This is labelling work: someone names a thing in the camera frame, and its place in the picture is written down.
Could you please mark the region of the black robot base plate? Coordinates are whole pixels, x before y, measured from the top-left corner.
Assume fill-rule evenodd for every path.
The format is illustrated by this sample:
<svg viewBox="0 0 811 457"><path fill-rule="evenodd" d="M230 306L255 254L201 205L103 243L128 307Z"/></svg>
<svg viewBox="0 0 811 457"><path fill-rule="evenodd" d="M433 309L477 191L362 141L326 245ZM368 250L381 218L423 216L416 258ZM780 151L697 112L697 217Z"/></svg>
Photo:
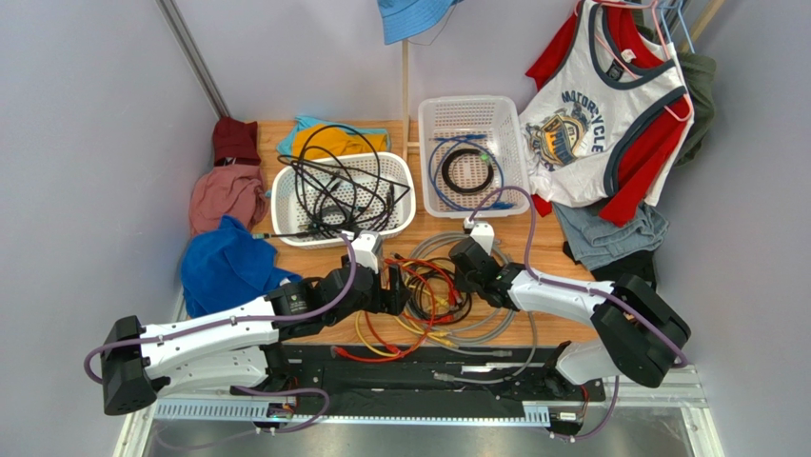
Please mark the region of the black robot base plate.
<svg viewBox="0 0 811 457"><path fill-rule="evenodd" d="M344 414L483 415L506 417L538 402L580 411L606 400L604 386L552 381L544 368L550 348L427 347L392 362L349 360L326 346L285 345L270 352L256 382L235 382L262 392L291 390L294 410Z"/></svg>

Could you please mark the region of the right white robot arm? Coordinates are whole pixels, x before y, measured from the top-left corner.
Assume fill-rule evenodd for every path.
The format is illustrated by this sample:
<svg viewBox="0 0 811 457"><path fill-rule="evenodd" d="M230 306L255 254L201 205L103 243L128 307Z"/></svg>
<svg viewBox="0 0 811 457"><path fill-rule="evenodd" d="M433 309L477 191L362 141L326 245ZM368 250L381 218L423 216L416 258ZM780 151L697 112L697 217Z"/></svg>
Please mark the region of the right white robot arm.
<svg viewBox="0 0 811 457"><path fill-rule="evenodd" d="M624 376L638 385L659 387L671 368L685 364L690 326L642 278L616 281L571 280L528 268L500 264L477 241L466 237L449 252L457 289L494 308L540 312L593 328L586 343L563 343L550 369L573 385Z"/></svg>

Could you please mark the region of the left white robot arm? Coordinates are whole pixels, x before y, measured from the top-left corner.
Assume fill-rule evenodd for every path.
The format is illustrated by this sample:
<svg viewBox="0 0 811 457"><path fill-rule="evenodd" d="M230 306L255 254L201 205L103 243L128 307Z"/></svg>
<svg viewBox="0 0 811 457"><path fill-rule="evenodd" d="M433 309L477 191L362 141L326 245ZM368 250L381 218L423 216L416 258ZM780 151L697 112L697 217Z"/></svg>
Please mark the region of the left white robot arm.
<svg viewBox="0 0 811 457"><path fill-rule="evenodd" d="M265 387L286 368L281 344L316 335L359 311L399 316L411 292L400 268L345 263L324 278L288 282L232 309L183 322L118 319L98 350L103 411L129 414L195 389Z"/></svg>

